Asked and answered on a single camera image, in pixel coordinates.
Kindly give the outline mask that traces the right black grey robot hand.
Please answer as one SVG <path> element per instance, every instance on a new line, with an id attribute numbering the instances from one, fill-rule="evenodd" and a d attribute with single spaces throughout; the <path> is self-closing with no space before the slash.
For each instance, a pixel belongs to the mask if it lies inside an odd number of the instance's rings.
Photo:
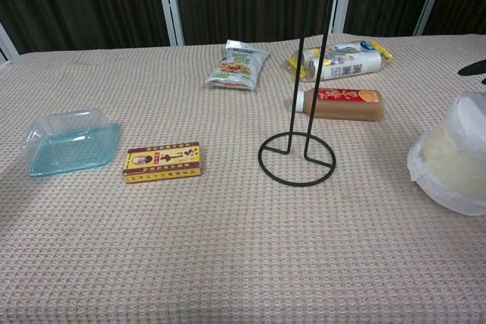
<path id="1" fill-rule="evenodd" d="M 467 65 L 461 68 L 457 74 L 463 77 L 486 74 L 486 60 L 484 59 Z"/>

